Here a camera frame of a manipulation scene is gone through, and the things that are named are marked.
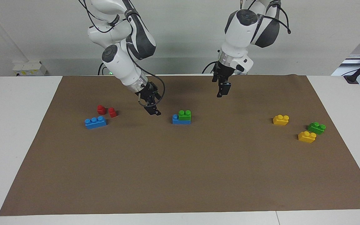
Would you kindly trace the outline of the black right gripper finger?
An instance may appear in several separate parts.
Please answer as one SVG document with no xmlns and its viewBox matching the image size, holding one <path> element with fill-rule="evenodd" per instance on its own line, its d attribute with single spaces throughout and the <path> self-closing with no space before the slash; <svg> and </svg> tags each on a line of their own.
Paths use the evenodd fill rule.
<svg viewBox="0 0 360 225">
<path fill-rule="evenodd" d="M 160 116 L 161 112 L 157 109 L 157 103 L 154 104 L 147 104 L 145 106 L 145 110 L 150 114 L 150 115 L 156 115 L 156 116 Z"/>
</svg>

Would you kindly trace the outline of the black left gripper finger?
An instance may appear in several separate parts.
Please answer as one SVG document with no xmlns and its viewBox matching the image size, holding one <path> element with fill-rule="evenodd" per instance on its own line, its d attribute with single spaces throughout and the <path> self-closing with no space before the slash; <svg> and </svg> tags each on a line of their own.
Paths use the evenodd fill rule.
<svg viewBox="0 0 360 225">
<path fill-rule="evenodd" d="M 216 97 L 221 98 L 222 96 L 227 95 L 230 91 L 231 85 L 232 84 L 230 82 L 219 82 L 218 83 L 219 90 Z"/>
</svg>

